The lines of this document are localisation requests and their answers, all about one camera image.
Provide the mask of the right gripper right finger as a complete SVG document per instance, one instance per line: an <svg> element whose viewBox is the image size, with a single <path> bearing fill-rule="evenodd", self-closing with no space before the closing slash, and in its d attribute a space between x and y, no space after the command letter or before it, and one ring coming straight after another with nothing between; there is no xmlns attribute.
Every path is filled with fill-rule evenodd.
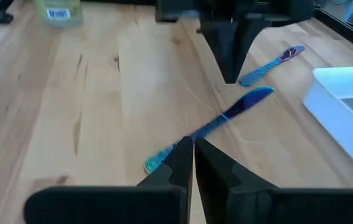
<svg viewBox="0 0 353 224"><path fill-rule="evenodd" d="M195 171L208 224L353 224L353 189L277 187L205 139Z"/></svg>

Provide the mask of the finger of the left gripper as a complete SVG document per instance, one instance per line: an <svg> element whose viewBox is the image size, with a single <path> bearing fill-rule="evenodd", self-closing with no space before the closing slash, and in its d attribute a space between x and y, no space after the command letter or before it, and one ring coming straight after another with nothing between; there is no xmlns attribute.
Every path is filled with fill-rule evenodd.
<svg viewBox="0 0 353 224"><path fill-rule="evenodd" d="M200 20L199 32L207 41L225 83L235 83L234 36L237 23L230 21Z"/></svg>
<svg viewBox="0 0 353 224"><path fill-rule="evenodd" d="M239 20L233 37L233 77L237 82L247 53L256 36L271 26L266 20Z"/></svg>

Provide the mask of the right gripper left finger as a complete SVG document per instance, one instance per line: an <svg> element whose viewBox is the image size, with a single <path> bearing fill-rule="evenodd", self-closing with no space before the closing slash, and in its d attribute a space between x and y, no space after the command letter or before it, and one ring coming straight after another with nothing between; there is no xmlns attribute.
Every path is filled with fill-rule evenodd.
<svg viewBox="0 0 353 224"><path fill-rule="evenodd" d="M135 186L55 186L25 202L26 224L189 224L194 143L182 138Z"/></svg>

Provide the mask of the iridescent rainbow knife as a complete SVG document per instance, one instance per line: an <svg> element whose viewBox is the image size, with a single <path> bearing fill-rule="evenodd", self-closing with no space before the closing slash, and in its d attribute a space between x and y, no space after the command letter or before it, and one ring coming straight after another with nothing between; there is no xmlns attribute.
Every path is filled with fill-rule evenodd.
<svg viewBox="0 0 353 224"><path fill-rule="evenodd" d="M249 87L255 84L258 80L263 78L271 69L275 68L279 64L293 58L294 56L300 54L305 50L303 45L296 45L292 47L288 47L284 50L277 58L267 63L264 66L258 67L257 69L247 73L242 76L238 82L243 87Z"/></svg>
<svg viewBox="0 0 353 224"><path fill-rule="evenodd" d="M238 101L236 101L235 104L233 104L228 110L220 113L212 121L203 125L193 133L188 134L188 136L191 137L193 141L198 138L207 137L221 125L229 122L230 120L234 119L234 117L238 116L239 114L259 103L261 100L265 99L267 96L273 93L273 91L274 89L270 86L263 86L249 91ZM147 158L144 163L145 172L150 174L155 171L161 165L161 162L165 160L165 158L171 153L171 151L176 148L179 141L180 140L177 140L166 149L160 150L155 155Z"/></svg>

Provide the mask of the white cutlery organizer tray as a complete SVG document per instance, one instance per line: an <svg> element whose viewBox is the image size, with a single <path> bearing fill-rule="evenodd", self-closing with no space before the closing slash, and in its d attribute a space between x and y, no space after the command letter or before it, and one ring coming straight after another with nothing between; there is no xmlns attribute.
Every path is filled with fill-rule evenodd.
<svg viewBox="0 0 353 224"><path fill-rule="evenodd" d="M303 104L353 159L353 67L313 70Z"/></svg>

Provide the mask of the clear plastic bottle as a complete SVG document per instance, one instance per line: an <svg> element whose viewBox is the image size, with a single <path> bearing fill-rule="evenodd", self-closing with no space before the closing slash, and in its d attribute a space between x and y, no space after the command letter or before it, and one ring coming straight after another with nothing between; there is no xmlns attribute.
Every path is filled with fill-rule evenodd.
<svg viewBox="0 0 353 224"><path fill-rule="evenodd" d="M78 26L83 21L81 0L33 0L40 18L55 27Z"/></svg>

